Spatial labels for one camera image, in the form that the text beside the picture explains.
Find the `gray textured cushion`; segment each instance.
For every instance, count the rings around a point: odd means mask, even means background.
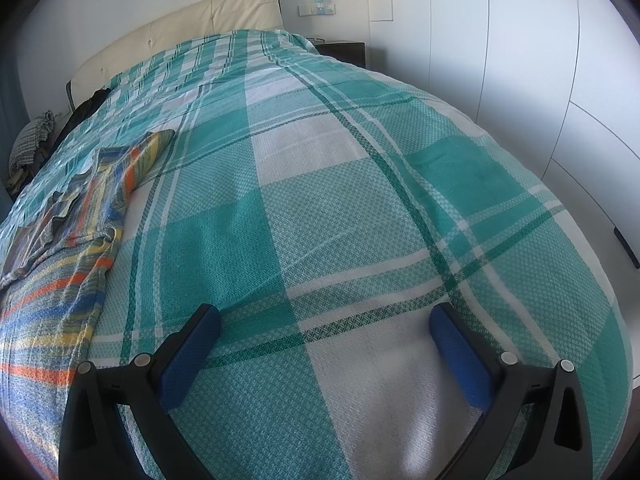
[[[15,138],[14,146],[9,156],[9,177],[11,178],[19,168],[33,164],[33,159],[41,142],[53,132],[54,120],[51,110],[37,116],[27,124]]]

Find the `cabinet handle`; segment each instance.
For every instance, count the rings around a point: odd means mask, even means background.
[[[636,269],[640,269],[640,262],[638,261],[638,258],[636,258],[636,255],[632,251],[629,244],[626,242],[625,237],[623,237],[622,233],[618,230],[617,227],[614,227],[613,233],[616,235],[616,238],[618,239],[620,244],[622,244],[622,247],[626,251],[626,254],[629,256],[629,259],[631,259],[631,262],[634,264],[634,267]]]

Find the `headboard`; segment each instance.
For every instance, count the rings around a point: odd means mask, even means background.
[[[114,41],[71,76],[71,109],[90,98],[123,70],[182,41],[239,28],[283,28],[280,0],[202,0],[175,10]]]

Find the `teal and white plaid blanket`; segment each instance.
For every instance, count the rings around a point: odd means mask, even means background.
[[[215,304],[222,338],[171,413],[215,478],[437,476],[478,417],[428,332],[443,300],[496,348],[575,363],[602,474],[630,397],[615,296],[561,203],[469,118],[282,31],[187,41],[111,88],[18,199],[0,261],[93,150],[175,130],[131,197],[88,358],[127,363]],[[28,442],[54,475],[59,430]]]

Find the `black cloth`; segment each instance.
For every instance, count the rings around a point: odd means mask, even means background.
[[[69,117],[69,120],[66,122],[65,127],[62,128],[62,131],[56,139],[56,142],[53,143],[53,147],[51,148],[49,157],[53,155],[60,143],[66,139],[66,136],[68,136],[68,134],[70,134],[71,131],[73,131],[76,126],[78,126],[78,124],[81,124],[84,120],[87,120],[98,111],[98,108],[100,108],[100,106],[110,93],[110,88],[98,90],[94,95],[87,99],[87,101],[76,108],[76,111],[73,112],[71,117]]]

